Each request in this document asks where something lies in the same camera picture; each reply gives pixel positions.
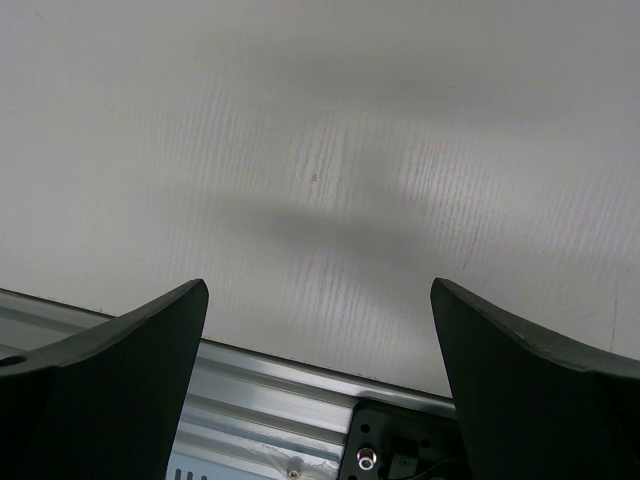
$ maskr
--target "white wooden surface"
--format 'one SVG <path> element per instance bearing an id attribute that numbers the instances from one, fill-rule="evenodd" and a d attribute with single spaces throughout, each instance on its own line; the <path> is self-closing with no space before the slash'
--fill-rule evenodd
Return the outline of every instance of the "white wooden surface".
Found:
<path id="1" fill-rule="evenodd" d="M 640 4 L 0 4 L 0 287 L 436 393 L 451 278 L 640 358 Z"/>

